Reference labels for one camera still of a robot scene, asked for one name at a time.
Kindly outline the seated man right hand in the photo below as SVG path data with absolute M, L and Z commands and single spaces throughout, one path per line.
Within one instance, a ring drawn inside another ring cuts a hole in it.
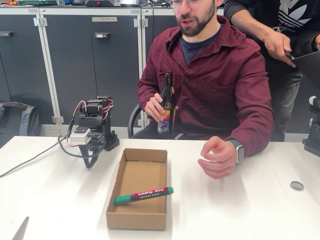
M 153 97 L 146 103 L 144 111 L 152 117 L 157 123 L 164 120 L 165 110 L 162 107 L 163 99 L 159 93 L 155 93 Z

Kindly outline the seated man left hand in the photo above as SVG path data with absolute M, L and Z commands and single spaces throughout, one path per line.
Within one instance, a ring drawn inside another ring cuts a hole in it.
M 230 175 L 236 166 L 236 148 L 230 141 L 213 136 L 203 146 L 198 164 L 204 173 L 220 179 Z

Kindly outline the standing person right hand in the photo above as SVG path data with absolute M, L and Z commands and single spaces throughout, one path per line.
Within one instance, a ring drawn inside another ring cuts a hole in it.
M 291 60 L 286 56 L 285 51 L 290 52 L 290 39 L 282 33 L 271 31 L 264 38 L 264 45 L 269 55 L 283 62 Z

